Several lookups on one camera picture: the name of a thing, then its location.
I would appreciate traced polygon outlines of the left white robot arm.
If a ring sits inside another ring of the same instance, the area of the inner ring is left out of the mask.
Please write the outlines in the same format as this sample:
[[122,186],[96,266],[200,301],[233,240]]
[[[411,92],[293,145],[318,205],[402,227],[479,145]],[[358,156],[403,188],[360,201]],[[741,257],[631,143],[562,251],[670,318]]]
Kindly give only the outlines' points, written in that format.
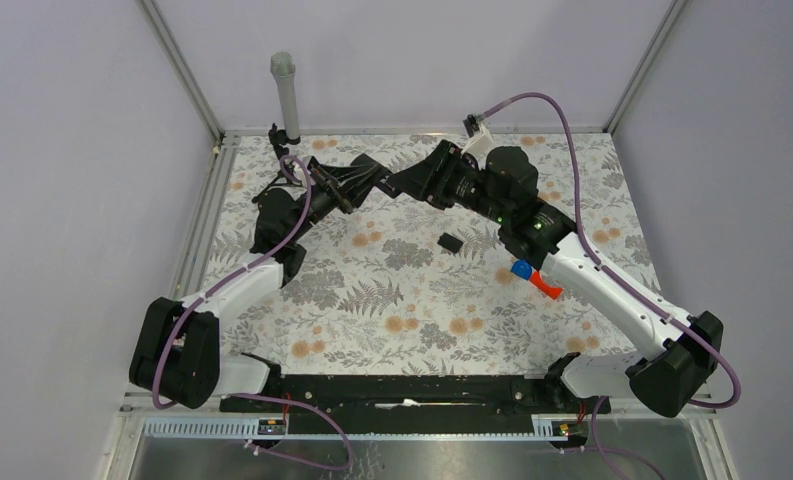
[[286,286],[307,254],[299,241],[331,212],[350,214],[378,188],[396,197],[390,171],[367,155],[348,166],[310,159],[299,165],[303,193],[271,182],[254,198],[258,214],[254,243],[214,285],[173,300],[159,297],[148,307],[129,367],[131,384],[149,391],[158,409],[201,407],[214,395],[243,393],[260,411],[281,401],[277,364],[254,354],[221,351],[225,323]]

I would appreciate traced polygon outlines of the black remote battery cover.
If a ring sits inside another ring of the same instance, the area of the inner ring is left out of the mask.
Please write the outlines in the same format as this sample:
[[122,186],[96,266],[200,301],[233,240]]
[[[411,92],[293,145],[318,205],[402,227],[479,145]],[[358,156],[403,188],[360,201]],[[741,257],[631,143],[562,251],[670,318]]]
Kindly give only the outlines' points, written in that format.
[[463,248],[464,242],[449,233],[443,233],[438,238],[437,244],[451,254],[458,254]]

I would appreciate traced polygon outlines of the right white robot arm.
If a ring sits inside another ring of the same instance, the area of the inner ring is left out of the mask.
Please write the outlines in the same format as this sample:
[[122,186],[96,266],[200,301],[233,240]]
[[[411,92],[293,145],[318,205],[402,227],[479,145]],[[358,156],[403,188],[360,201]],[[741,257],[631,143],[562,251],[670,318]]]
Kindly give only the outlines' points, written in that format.
[[460,205],[499,226],[498,237],[518,260],[521,277],[547,274],[581,295],[634,345],[629,354],[574,352],[552,365],[547,402],[569,412],[585,398],[635,398],[652,412],[677,416],[687,404],[710,409],[736,404],[742,387],[720,352],[724,327],[705,311],[692,315],[644,287],[589,246],[583,229],[541,200],[538,171],[519,147],[496,147],[479,168],[442,141],[424,160],[387,183],[437,209]]

